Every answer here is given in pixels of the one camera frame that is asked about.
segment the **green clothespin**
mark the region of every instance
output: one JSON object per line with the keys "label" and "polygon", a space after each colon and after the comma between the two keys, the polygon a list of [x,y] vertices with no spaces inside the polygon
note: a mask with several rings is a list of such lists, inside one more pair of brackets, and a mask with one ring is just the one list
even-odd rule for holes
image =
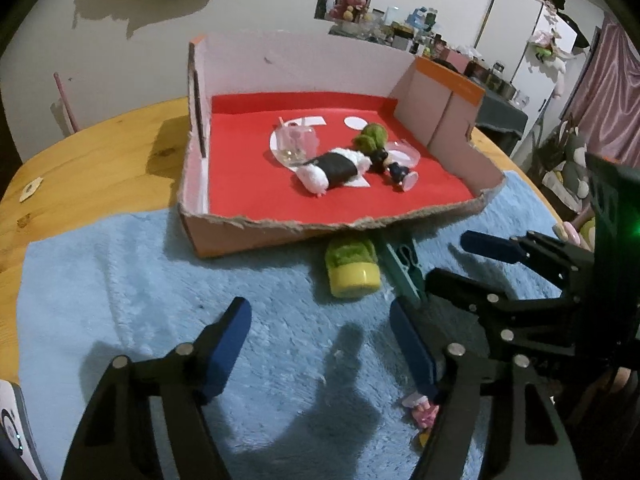
{"label": "green clothespin", "polygon": [[418,261],[413,235],[403,228],[387,228],[378,230],[374,239],[378,258],[398,295],[408,298],[413,306],[424,304],[424,271]]}

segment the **sushi toy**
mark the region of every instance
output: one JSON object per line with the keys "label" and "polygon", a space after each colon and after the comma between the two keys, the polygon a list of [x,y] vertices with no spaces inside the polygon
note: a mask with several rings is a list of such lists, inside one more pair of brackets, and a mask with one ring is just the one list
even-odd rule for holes
{"label": "sushi toy", "polygon": [[306,190],[322,196],[328,189],[367,173],[370,167],[371,160],[363,153],[334,148],[308,160],[298,168],[296,175]]}

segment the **pink curtain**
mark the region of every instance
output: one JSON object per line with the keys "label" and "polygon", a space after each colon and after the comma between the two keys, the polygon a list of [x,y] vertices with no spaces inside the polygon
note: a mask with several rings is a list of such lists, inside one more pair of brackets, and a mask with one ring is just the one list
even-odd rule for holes
{"label": "pink curtain", "polygon": [[609,15],[565,116],[569,114],[589,152],[640,168],[640,60],[624,29]]}

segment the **wooden table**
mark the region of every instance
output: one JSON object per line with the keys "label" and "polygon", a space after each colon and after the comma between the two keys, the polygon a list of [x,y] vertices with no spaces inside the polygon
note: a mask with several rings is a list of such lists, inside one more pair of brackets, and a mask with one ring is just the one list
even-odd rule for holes
{"label": "wooden table", "polygon": [[[0,202],[0,378],[18,382],[15,304],[27,245],[105,216],[174,204],[189,127],[185,98],[152,105],[72,135],[18,170]],[[479,130],[473,141],[498,168],[529,182]],[[20,204],[39,176],[40,189]]]}

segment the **blue fluffy blanket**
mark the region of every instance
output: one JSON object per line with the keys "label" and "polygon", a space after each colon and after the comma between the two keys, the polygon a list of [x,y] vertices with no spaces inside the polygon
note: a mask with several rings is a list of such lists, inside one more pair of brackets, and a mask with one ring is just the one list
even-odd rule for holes
{"label": "blue fluffy blanket", "polygon": [[[425,270],[451,269],[510,296],[556,296],[525,267],[465,254],[459,245],[467,229],[551,235],[554,223],[509,173],[482,214],[448,226],[417,224],[418,256]],[[111,358],[162,356],[244,296],[254,309],[252,328],[226,390],[205,408],[232,477],[408,479],[417,430],[398,400],[414,386],[388,323],[393,290],[383,280],[382,290],[361,300],[332,298],[325,247],[318,239],[203,261],[173,210],[114,216],[31,244],[17,305],[20,382],[49,478],[60,478]],[[430,308],[452,338],[484,351],[471,314],[437,301]],[[466,478],[478,474],[483,441],[480,429]]]}

